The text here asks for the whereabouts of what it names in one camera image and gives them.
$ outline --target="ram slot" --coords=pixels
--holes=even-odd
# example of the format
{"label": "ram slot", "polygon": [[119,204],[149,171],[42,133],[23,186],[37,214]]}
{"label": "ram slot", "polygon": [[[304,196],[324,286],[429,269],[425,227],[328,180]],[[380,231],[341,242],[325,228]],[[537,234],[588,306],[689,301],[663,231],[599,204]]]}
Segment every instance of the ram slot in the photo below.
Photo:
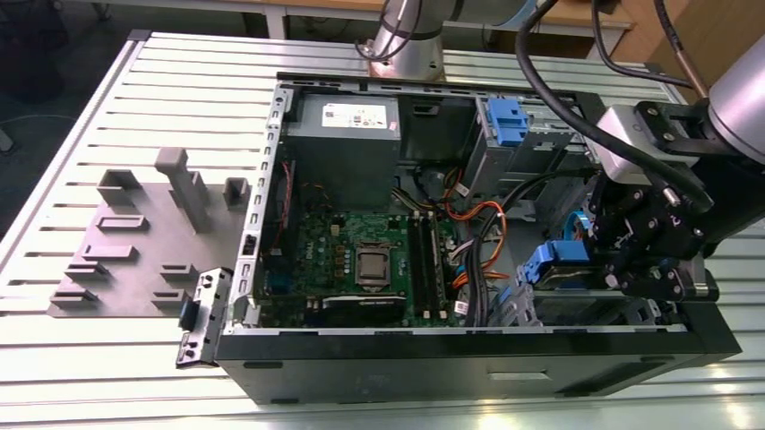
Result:
{"label": "ram slot", "polygon": [[436,317],[440,314],[440,271],[437,270],[437,253],[433,244],[433,223],[430,218],[420,221],[420,237],[422,245],[422,262],[426,281],[426,291],[429,298],[430,315]]}
{"label": "ram slot", "polygon": [[416,303],[416,315],[429,310],[429,291],[426,289],[422,271],[422,242],[420,240],[420,217],[416,213],[406,223],[409,239],[409,268],[412,274],[412,290]]}
{"label": "ram slot", "polygon": [[440,223],[436,219],[436,214],[429,213],[430,224],[430,245],[433,248],[433,266],[436,270],[436,294],[438,309],[433,308],[433,312],[444,310],[442,303],[446,301],[446,291],[444,284],[444,255],[441,254],[441,237],[440,237]]}

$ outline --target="motherboard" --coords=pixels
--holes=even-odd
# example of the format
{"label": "motherboard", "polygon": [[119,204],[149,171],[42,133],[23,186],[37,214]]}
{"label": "motherboard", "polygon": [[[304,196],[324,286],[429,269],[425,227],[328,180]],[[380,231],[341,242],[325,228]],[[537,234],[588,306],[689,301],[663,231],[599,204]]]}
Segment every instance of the motherboard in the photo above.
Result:
{"label": "motherboard", "polygon": [[304,214],[292,270],[269,275],[265,325],[458,325],[444,252],[453,228],[432,212]]}

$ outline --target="label sticker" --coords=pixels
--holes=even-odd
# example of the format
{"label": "label sticker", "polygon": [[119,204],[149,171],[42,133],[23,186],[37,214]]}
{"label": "label sticker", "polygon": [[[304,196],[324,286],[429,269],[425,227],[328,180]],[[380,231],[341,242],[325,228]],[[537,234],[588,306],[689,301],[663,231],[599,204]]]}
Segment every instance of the label sticker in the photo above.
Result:
{"label": "label sticker", "polygon": [[465,185],[462,185],[460,182],[454,186],[454,191],[457,191],[462,197],[465,197],[468,195],[468,193],[471,193],[471,189]]}
{"label": "label sticker", "polygon": [[322,126],[388,128],[385,106],[328,103],[322,109]]}
{"label": "label sticker", "polygon": [[462,301],[454,302],[454,313],[460,315],[468,315],[468,304]]}

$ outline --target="slotted aluminum surface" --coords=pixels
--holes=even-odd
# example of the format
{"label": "slotted aluminum surface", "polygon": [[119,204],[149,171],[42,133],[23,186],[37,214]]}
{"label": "slotted aluminum surface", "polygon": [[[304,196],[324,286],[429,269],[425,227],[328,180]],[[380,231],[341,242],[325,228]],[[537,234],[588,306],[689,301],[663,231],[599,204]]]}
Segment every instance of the slotted aluminum surface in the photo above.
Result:
{"label": "slotted aluminum surface", "polygon": [[[527,86],[512,56],[448,52],[448,79]],[[647,81],[584,60],[537,60],[559,89],[607,104],[673,100]],[[752,428],[765,427],[765,227],[709,261],[720,307],[744,353],[679,370],[599,400],[372,405],[256,405],[218,369],[174,367],[173,319],[55,320],[49,297],[101,202],[107,168],[143,181],[165,146],[189,148],[207,184],[257,178],[277,71],[364,75],[352,46],[155,33],[129,42],[0,245],[0,423],[226,428]]]}

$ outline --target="floor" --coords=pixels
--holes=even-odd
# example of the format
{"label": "floor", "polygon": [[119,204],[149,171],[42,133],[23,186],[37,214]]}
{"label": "floor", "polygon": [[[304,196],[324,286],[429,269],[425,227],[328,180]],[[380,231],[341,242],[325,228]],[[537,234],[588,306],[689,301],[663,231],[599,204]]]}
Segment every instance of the floor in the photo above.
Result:
{"label": "floor", "polygon": [[[90,4],[65,2],[62,18],[70,43],[51,53],[65,80],[63,94],[42,104],[25,104],[0,94],[0,127],[14,152],[0,156],[0,238],[38,183],[51,158],[86,106],[133,29],[246,36],[240,13],[137,6],[111,6],[113,18],[99,21]],[[481,32],[448,29],[445,47],[483,49]],[[352,42],[377,31],[373,21],[292,18],[292,38]],[[7,122],[21,116],[35,116]]]}

